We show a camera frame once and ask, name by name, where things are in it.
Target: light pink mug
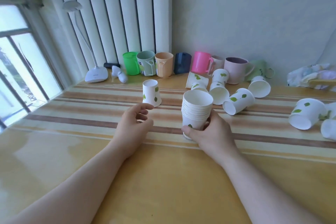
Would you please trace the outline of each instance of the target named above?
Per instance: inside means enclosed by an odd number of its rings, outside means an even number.
[[[245,71],[247,66],[251,66],[251,69],[246,73]],[[227,83],[239,84],[244,81],[246,75],[253,71],[254,65],[249,63],[246,59],[228,57],[225,59],[224,69],[229,72],[229,79]]]
[[[211,69],[212,62],[213,58],[210,53],[195,52],[191,72],[200,74],[207,73]]]

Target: gray wall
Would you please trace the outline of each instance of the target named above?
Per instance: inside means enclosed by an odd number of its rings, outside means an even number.
[[[172,51],[265,59],[287,73],[336,63],[336,0],[173,0]]]

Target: table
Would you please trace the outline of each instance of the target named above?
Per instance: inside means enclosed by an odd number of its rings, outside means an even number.
[[[250,223],[229,178],[193,141],[182,136],[181,103],[187,74],[156,76],[162,104],[154,127],[120,168],[93,223]],[[0,222],[52,190],[112,139],[124,110],[142,101],[142,82],[108,78],[81,82],[0,135]],[[228,85],[230,93],[247,84]],[[284,191],[336,223],[336,142],[320,124],[293,128],[287,117],[303,97],[335,102],[336,93],[273,87],[235,116],[213,108],[232,126],[246,157]]]

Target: window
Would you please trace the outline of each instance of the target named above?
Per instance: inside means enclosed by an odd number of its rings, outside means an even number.
[[[0,127],[61,92],[32,30],[15,5],[0,5]]]

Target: white desk lamp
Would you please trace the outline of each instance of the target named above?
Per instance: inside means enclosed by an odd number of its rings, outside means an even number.
[[[75,0],[71,0],[71,1],[66,1],[63,3],[63,10],[65,10],[67,13],[72,13],[74,12],[75,14],[75,23],[76,26],[78,28],[78,31],[80,32],[84,42],[86,43],[86,46],[89,48],[91,55],[92,55],[92,59],[94,62],[94,68],[90,69],[85,76],[85,81],[86,82],[101,82],[101,81],[105,81],[108,77],[108,72],[107,69],[105,67],[99,67],[97,65],[97,61],[95,58],[95,55],[92,51],[91,46],[87,43],[82,31],[80,30],[78,23],[77,23],[77,16],[79,13],[79,10],[81,10],[83,7],[82,5],[75,1]]]

